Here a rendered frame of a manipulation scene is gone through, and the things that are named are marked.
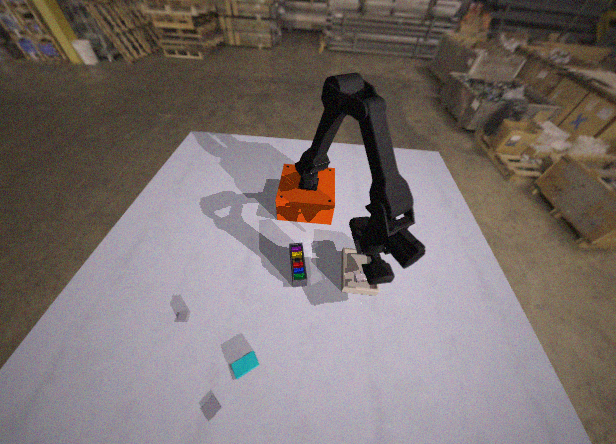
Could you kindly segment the white blade fuse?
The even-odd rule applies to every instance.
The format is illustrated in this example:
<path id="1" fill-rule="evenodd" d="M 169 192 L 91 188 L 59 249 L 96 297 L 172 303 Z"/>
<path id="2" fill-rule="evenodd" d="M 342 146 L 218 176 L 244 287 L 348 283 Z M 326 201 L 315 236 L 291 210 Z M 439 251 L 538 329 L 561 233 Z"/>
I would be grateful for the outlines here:
<path id="1" fill-rule="evenodd" d="M 366 278 L 364 272 L 363 271 L 360 271 L 360 272 L 361 272 L 361 274 L 358 274 L 358 275 L 357 275 L 357 272 L 354 272 L 357 283 L 361 282 L 361 281 L 366 282 L 367 278 Z"/>

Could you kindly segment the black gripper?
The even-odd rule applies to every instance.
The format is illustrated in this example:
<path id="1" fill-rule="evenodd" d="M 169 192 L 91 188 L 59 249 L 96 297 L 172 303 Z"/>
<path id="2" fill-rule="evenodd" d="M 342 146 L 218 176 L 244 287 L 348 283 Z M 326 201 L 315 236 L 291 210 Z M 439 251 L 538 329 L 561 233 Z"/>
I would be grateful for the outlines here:
<path id="1" fill-rule="evenodd" d="M 372 260 L 368 264 L 362 264 L 363 272 L 370 285 L 391 283 L 395 278 L 391 265 L 380 256 L 380 253 L 386 251 L 385 241 L 376 241 L 368 236 L 366 226 L 369 219 L 370 217 L 355 217 L 349 222 L 357 254 L 366 254 Z"/>

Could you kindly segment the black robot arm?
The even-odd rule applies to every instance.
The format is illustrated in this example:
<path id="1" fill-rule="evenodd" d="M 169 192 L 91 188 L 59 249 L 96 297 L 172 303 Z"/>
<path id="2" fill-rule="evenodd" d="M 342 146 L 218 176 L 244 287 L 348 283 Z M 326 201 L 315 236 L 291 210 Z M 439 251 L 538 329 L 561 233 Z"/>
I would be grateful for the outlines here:
<path id="1" fill-rule="evenodd" d="M 344 117 L 353 116 L 359 121 L 372 175 L 366 232 L 373 240 L 385 241 L 385 255 L 391 254 L 404 269 L 412 266 L 425 254 L 425 246 L 408 230 L 415 224 L 414 199 L 397 167 L 386 101 L 357 72 L 328 77 L 321 99 L 324 112 L 312 145 L 295 163 L 301 176 L 298 188 L 317 191 L 318 172 L 330 163 L 331 143 Z"/>

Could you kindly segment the teal rectangular block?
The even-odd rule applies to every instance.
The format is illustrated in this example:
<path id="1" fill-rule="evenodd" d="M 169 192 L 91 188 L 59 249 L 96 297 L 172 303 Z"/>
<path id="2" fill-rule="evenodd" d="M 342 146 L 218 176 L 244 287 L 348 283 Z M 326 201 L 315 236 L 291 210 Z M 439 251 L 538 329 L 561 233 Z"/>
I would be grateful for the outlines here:
<path id="1" fill-rule="evenodd" d="M 252 371 L 252 369 L 257 367 L 258 365 L 259 364 L 258 364 L 257 358 L 255 356 L 255 353 L 254 353 L 254 351 L 251 351 L 250 353 L 245 355 L 243 358 L 241 358 L 240 360 L 238 360 L 235 363 L 233 363 L 232 364 L 232 368 L 234 370 L 236 379 L 238 379 L 241 376 L 243 376 L 244 374 L 249 373 L 250 371 Z"/>

